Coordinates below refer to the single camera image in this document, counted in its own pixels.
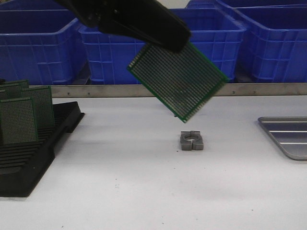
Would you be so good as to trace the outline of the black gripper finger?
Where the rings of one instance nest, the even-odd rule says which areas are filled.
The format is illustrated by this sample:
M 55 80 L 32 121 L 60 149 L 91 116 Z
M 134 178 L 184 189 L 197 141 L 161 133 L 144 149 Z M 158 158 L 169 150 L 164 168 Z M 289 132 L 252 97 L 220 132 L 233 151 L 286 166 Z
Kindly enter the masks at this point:
M 156 0 L 58 0 L 87 27 L 128 36 L 172 52 L 188 43 L 188 26 Z

